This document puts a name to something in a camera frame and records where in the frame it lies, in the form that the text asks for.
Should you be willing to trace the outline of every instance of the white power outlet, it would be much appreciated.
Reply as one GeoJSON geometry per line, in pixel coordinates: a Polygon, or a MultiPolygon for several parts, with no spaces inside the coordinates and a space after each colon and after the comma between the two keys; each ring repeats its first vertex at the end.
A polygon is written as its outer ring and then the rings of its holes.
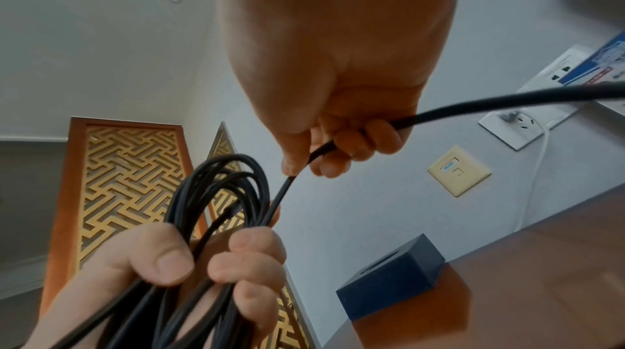
{"type": "MultiPolygon", "coordinates": [[[[562,87],[558,79],[581,64],[592,54],[592,50],[583,46],[574,46],[553,61],[545,69],[541,70],[532,80],[528,81],[517,92],[536,91],[553,87],[562,87]]],[[[552,129],[579,109],[578,105],[548,105],[534,106],[521,109],[536,120],[540,120],[547,128],[552,129]]],[[[514,150],[521,150],[536,138],[542,135],[540,127],[532,123],[526,115],[520,115],[513,122],[506,122],[497,115],[498,111],[492,111],[482,117],[479,124],[486,128],[496,137],[512,147],[514,150]]]]}

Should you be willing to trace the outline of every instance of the gold lattice pattern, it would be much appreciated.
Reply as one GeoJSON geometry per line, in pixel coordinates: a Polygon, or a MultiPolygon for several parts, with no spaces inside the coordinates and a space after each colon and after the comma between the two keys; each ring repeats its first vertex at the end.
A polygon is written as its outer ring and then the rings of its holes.
{"type": "MultiPolygon", "coordinates": [[[[209,157],[222,156],[232,154],[234,151],[234,147],[232,146],[232,142],[229,139],[225,129],[222,127],[217,134],[215,139],[215,146],[213,147],[212,153],[209,157]]],[[[235,171],[241,171],[241,167],[237,163],[233,163],[228,166],[228,168],[233,169],[235,171]]],[[[212,201],[213,210],[215,212],[215,216],[219,216],[224,208],[226,208],[229,204],[233,203],[236,200],[236,197],[228,191],[221,190],[217,196],[212,201]]],[[[239,212],[234,218],[230,221],[226,221],[220,228],[219,232],[223,230],[228,230],[233,227],[237,227],[243,224],[245,216],[243,212],[239,212]]],[[[290,309],[294,309],[292,305],[292,295],[288,292],[287,288],[283,288],[283,293],[285,298],[288,300],[290,309]]],[[[258,349],[308,349],[310,345],[308,344],[307,339],[304,337],[303,329],[300,326],[300,321],[295,320],[295,326],[298,328],[298,333],[294,331],[294,324],[289,320],[288,314],[285,309],[285,304],[281,299],[278,298],[278,324],[275,329],[267,338],[260,343],[258,349]],[[302,344],[298,341],[298,336],[302,337],[302,344]]]]}
{"type": "Polygon", "coordinates": [[[163,221],[183,177],[174,131],[89,127],[80,265],[116,233],[163,221]]]}

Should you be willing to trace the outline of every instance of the cable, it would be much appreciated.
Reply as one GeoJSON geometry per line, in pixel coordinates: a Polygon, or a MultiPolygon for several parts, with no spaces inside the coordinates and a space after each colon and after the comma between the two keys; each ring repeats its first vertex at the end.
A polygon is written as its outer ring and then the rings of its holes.
{"type": "Polygon", "coordinates": [[[540,170],[540,166],[542,165],[542,161],[545,159],[545,154],[547,154],[547,147],[549,147],[549,135],[551,133],[551,130],[549,130],[549,128],[547,128],[545,124],[543,124],[536,117],[532,116],[532,114],[528,113],[526,110],[520,111],[520,114],[526,115],[531,120],[534,120],[534,122],[542,130],[544,138],[542,140],[542,146],[540,147],[540,153],[538,154],[538,159],[536,160],[536,165],[534,165],[534,171],[532,172],[532,180],[529,186],[529,191],[527,193],[527,201],[523,204],[521,213],[519,213],[516,225],[514,227],[514,232],[517,232],[521,228],[526,226],[527,211],[529,209],[529,205],[532,202],[532,194],[534,193],[534,187],[536,187],[536,179],[538,178],[538,172],[540,170]]]}
{"type": "MultiPolygon", "coordinates": [[[[440,107],[390,123],[396,130],[401,130],[425,122],[471,113],[530,105],[614,99],[625,99],[625,82],[498,96],[440,107]]],[[[333,141],[322,145],[311,153],[309,163],[335,149],[333,141]]],[[[236,196],[237,201],[226,208],[208,227],[193,248],[193,256],[197,260],[211,235],[240,210],[243,210],[245,216],[245,227],[269,225],[294,180],[295,176],[288,177],[270,203],[267,178],[253,158],[242,154],[214,157],[202,163],[182,181],[172,196],[165,222],[172,223],[189,243],[197,220],[217,193],[226,190],[236,196]],[[236,172],[228,169],[228,165],[234,161],[248,166],[250,171],[236,172]]],[[[187,300],[176,308],[179,286],[160,288],[137,280],[125,293],[102,307],[51,349],[73,347],[107,318],[109,321],[98,341],[97,349],[199,349],[203,347],[211,332],[214,332],[212,349],[248,349],[251,345],[253,326],[238,312],[232,300],[234,288],[232,284],[223,285],[208,312],[184,336],[175,341],[187,315],[213,285],[214,282],[205,279],[187,300]]]]}

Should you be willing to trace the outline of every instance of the beige wall switch plate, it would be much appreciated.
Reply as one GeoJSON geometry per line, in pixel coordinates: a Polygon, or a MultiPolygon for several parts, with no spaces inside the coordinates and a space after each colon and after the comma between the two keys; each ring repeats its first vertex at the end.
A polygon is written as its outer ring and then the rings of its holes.
{"type": "Polygon", "coordinates": [[[428,172],[455,197],[461,196],[492,173],[459,146],[453,146],[436,160],[428,172]]]}

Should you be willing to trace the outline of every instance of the white power cord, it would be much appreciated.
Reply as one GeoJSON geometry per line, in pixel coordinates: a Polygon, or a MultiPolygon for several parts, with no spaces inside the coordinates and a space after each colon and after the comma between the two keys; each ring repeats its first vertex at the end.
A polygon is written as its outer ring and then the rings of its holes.
{"type": "Polygon", "coordinates": [[[521,111],[519,113],[524,114],[528,116],[530,119],[534,120],[536,124],[540,127],[540,129],[542,130],[542,133],[544,134],[544,138],[542,140],[542,146],[540,148],[538,159],[536,160],[536,165],[534,165],[534,171],[532,172],[532,182],[529,187],[529,193],[527,194],[527,202],[525,202],[525,204],[523,205],[523,208],[521,209],[521,213],[519,214],[517,218],[516,226],[514,227],[514,232],[519,231],[527,223],[525,221],[527,219],[527,210],[529,209],[529,205],[532,201],[532,194],[534,193],[534,187],[536,187],[536,179],[538,178],[538,171],[540,170],[540,166],[542,165],[542,160],[545,159],[545,154],[547,153],[547,147],[549,146],[549,134],[551,133],[551,131],[549,130],[549,128],[547,128],[545,124],[543,124],[540,120],[536,119],[535,117],[532,117],[532,115],[527,114],[526,111],[521,111]]]}

